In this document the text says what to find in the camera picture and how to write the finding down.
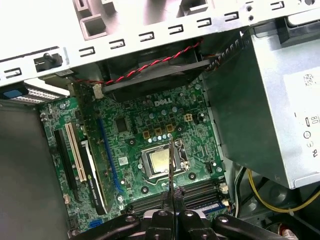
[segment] white pci slot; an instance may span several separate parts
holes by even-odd
[[[73,154],[74,161],[75,161],[75,166],[78,171],[79,180],[80,180],[80,182],[87,181],[86,173],[84,170],[82,159],[80,157],[79,147],[78,147],[77,140],[75,137],[74,129],[72,127],[72,123],[67,123],[64,126],[66,129],[66,133],[68,135],[69,143],[70,143],[72,154]]]

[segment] sata port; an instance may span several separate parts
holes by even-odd
[[[97,227],[97,226],[99,226],[99,225],[101,225],[103,223],[103,221],[102,221],[102,219],[101,218],[99,218],[99,219],[97,219],[97,220],[93,220],[93,221],[91,221],[90,223],[89,223],[89,228],[95,228],[95,227]]]

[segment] screw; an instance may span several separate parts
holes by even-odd
[[[53,56],[51,56],[49,53],[45,53],[45,54],[43,54],[43,58],[44,59],[46,59],[46,60],[48,60],[50,63],[52,63],[52,64],[54,64],[57,60],[53,57]]]
[[[160,216],[167,216],[168,214],[165,211],[159,211]]]
[[[64,103],[62,103],[62,104],[60,104],[59,107],[60,107],[61,110],[64,110],[66,108],[66,105]]]
[[[184,214],[187,215],[188,217],[191,217],[194,215],[192,211],[185,211]]]
[[[229,221],[228,218],[226,218],[225,216],[219,216],[218,220],[223,223],[227,223]]]
[[[128,223],[131,223],[131,222],[134,222],[135,221],[135,218],[133,216],[127,216],[125,218],[125,221],[128,222]]]
[[[118,197],[117,197],[117,199],[118,199],[118,201],[119,201],[120,203],[122,203],[122,202],[124,201],[124,197],[123,197],[123,196],[121,196],[121,195],[120,195],[120,196],[118,196]]]

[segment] blue pcie slot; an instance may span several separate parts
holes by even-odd
[[[99,118],[97,119],[97,123],[98,123],[98,125],[99,125],[99,127],[100,127],[100,131],[101,131],[102,138],[103,138],[104,148],[105,148],[106,154],[107,154],[108,159],[109,159],[109,162],[110,162],[110,166],[111,166],[111,170],[112,170],[112,174],[113,174],[113,181],[114,181],[115,187],[117,188],[117,190],[118,190],[119,192],[123,192],[123,190],[122,190],[121,187],[120,187],[119,180],[118,180],[118,175],[117,175],[117,171],[116,171],[116,166],[115,166],[114,160],[113,160],[113,158],[112,158],[109,141],[108,141],[108,138],[107,138],[107,135],[106,135],[105,127],[104,127],[104,122],[103,122],[103,120],[99,117]]]

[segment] red and black wire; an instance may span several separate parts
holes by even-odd
[[[138,73],[141,73],[142,70],[145,70],[146,68],[149,68],[149,67],[152,67],[156,64],[159,64],[159,63],[164,63],[164,62],[167,62],[167,61],[170,61],[172,59],[176,59],[177,57],[179,57],[181,54],[191,50],[191,49],[194,49],[196,47],[198,47],[201,43],[203,42],[203,39],[201,39],[200,41],[198,41],[196,44],[194,45],[190,45],[190,46],[187,46],[185,49],[177,52],[176,54],[172,55],[172,56],[167,56],[163,59],[158,59],[158,60],[155,60],[149,64],[146,64],[146,65],[143,65],[142,67],[140,68],[137,68],[135,70],[132,70],[130,71],[129,73],[127,73],[126,75],[123,75],[123,76],[120,76],[118,77],[117,79],[112,79],[112,80],[109,80],[109,81],[96,81],[96,80],[83,80],[83,79],[77,79],[76,81],[79,82],[79,83],[88,83],[88,84],[102,84],[102,85],[109,85],[109,84],[114,84],[114,83],[118,83],[124,79],[128,79],[130,77],[132,77],[134,74],[138,74]]]

